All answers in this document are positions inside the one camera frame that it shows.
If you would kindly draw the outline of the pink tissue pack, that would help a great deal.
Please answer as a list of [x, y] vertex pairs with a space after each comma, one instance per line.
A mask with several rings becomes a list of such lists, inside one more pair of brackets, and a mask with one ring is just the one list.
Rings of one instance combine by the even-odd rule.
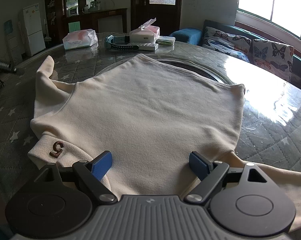
[[73, 31], [63, 38], [65, 50], [91, 47], [96, 43], [98, 43], [98, 38], [93, 29]]

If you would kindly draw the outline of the butterfly cushion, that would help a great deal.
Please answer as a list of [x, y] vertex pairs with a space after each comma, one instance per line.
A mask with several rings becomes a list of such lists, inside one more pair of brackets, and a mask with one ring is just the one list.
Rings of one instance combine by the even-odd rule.
[[252, 62], [254, 65], [290, 82], [294, 47], [270, 40], [252, 41]]
[[250, 62], [249, 51], [251, 42], [251, 39], [245, 36], [229, 34], [212, 27], [206, 27], [202, 46], [245, 62]]

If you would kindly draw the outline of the blue sofa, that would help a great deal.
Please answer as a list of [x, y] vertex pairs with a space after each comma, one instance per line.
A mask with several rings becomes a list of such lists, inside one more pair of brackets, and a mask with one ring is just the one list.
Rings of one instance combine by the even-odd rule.
[[292, 45], [210, 20], [201, 30], [185, 28], [171, 36], [254, 64], [301, 89], [301, 58]]

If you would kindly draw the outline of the flat white box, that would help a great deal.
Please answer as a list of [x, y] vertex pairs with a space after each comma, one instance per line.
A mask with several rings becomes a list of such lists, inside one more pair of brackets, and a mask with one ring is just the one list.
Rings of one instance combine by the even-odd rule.
[[139, 50], [156, 51], [159, 47], [157, 43], [137, 43]]

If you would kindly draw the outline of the dark wooden door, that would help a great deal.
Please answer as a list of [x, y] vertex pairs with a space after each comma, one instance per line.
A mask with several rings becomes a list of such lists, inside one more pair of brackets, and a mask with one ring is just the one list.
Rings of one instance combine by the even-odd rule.
[[180, 28], [182, 0], [131, 0], [130, 20], [134, 30], [142, 23], [155, 19], [160, 34], [168, 36]]

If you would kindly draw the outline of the dark wooden cabinet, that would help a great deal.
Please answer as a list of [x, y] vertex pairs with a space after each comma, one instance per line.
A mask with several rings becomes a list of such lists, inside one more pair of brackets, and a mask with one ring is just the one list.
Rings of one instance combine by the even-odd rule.
[[119, 0], [44, 1], [46, 38], [51, 46], [61, 44], [68, 33], [83, 29], [128, 31], [128, 8]]

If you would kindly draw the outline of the right butterfly cushion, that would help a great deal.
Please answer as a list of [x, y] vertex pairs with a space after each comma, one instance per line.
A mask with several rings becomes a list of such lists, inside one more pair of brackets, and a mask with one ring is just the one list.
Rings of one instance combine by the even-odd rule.
[[270, 40], [252, 41], [252, 62], [254, 65], [290, 82], [294, 47]]

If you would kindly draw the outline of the white refrigerator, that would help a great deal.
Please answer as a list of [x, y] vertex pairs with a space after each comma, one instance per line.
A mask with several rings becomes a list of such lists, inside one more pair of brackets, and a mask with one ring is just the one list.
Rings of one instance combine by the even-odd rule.
[[23, 8], [20, 12], [20, 22], [27, 54], [32, 57], [38, 52], [43, 51], [46, 46], [42, 31], [39, 3]]

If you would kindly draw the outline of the green white packet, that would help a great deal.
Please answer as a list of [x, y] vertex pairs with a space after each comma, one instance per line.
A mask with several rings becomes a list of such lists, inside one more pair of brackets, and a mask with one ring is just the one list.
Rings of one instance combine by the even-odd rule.
[[173, 46], [176, 38], [173, 36], [159, 36], [156, 43], [163, 46]]

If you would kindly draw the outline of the round table hotplate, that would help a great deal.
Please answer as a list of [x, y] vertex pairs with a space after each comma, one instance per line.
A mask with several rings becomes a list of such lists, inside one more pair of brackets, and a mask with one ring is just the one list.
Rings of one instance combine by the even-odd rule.
[[206, 77], [208, 79], [211, 79], [219, 83], [223, 83], [227, 85], [235, 85], [233, 81], [231, 81], [226, 75], [219, 72], [218, 70], [211, 67], [200, 65], [196, 62], [183, 60], [183, 59], [165, 58], [165, 57], [157, 58], [156, 60], [162, 63], [170, 64], [175, 67], [179, 67], [195, 72], [203, 77]]

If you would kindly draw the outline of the left butterfly cushion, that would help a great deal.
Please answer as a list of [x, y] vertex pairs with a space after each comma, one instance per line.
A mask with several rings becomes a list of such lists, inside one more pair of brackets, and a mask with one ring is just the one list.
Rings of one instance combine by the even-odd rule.
[[202, 46], [245, 62], [250, 62], [249, 51], [251, 42], [251, 39], [245, 36], [229, 34], [212, 27], [206, 27]]

